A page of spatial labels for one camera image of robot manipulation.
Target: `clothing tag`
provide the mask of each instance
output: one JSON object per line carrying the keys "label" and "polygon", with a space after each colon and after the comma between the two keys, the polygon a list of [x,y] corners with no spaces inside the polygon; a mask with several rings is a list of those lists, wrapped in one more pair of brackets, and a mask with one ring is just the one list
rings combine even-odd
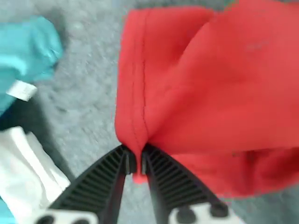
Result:
{"label": "clothing tag", "polygon": [[37,88],[34,85],[16,80],[6,94],[24,101],[28,101],[36,91]]}

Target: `white cloth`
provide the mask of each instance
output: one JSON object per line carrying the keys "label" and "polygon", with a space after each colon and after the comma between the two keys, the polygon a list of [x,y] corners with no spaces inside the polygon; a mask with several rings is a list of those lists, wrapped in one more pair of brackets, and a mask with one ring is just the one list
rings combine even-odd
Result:
{"label": "white cloth", "polygon": [[17,223],[48,207],[70,184],[33,133],[0,132],[0,196]]}

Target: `red garment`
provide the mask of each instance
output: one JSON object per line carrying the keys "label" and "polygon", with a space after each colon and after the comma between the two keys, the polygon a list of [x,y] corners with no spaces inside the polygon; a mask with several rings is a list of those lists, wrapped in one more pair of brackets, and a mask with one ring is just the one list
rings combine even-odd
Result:
{"label": "red garment", "polygon": [[[216,194],[299,181],[299,5],[248,0],[134,10],[119,60],[116,133],[146,142]],[[140,167],[135,176],[141,179]]]}

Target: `stitching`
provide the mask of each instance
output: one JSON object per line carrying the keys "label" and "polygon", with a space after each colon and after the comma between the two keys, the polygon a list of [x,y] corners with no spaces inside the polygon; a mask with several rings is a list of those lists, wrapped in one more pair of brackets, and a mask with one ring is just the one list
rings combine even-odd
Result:
{"label": "stitching", "polygon": [[134,121],[133,121],[133,117],[134,117],[134,87],[135,87],[135,75],[136,75],[136,65],[135,65],[136,36],[137,36],[137,32],[135,31],[135,35],[134,35],[134,49],[133,49],[134,59],[132,60],[132,67],[133,67],[133,69],[132,69],[132,77],[133,77],[133,83],[132,83],[132,114],[131,114],[130,120],[131,120],[131,126],[132,126],[132,129],[133,129],[133,134],[134,134],[137,146],[138,146],[138,148],[141,149],[141,146],[139,144],[139,141],[138,141],[138,138],[137,138],[137,135],[136,135],[136,130],[135,130]]}
{"label": "stitching", "polygon": [[145,37],[146,37],[146,30],[147,30],[147,19],[151,13],[151,9],[148,10],[148,13],[145,16],[144,19],[144,29],[143,29],[143,38],[142,38],[142,56],[143,56],[143,62],[142,62],[142,73],[143,73],[143,108],[142,108],[142,119],[144,122],[144,127],[146,130],[146,136],[147,138],[149,137],[149,130],[146,125],[145,121],[145,107],[146,107],[146,101],[145,101],[145,64],[146,64],[146,59],[145,59],[145,54],[144,54],[144,49],[145,49]]}

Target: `teal fabric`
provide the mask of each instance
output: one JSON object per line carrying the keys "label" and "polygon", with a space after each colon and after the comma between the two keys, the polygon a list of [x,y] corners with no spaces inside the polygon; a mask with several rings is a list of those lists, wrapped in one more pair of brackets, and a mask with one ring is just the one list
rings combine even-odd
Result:
{"label": "teal fabric", "polygon": [[6,94],[15,80],[32,83],[50,78],[62,54],[59,35],[47,19],[0,23],[0,115],[15,100]]}
{"label": "teal fabric", "polygon": [[1,224],[15,224],[13,214],[11,214],[9,208],[0,197],[0,223]]}

